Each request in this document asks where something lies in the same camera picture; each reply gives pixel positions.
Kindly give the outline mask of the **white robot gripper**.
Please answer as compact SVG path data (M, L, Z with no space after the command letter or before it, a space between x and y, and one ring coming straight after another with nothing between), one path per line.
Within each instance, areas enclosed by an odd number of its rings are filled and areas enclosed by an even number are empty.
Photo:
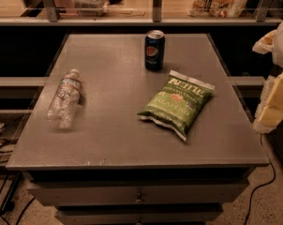
M253 46L255 53L272 53L273 63L283 68L283 21L276 30L260 38ZM253 128L269 133L283 121L283 72L269 76L261 91L261 102L255 112Z

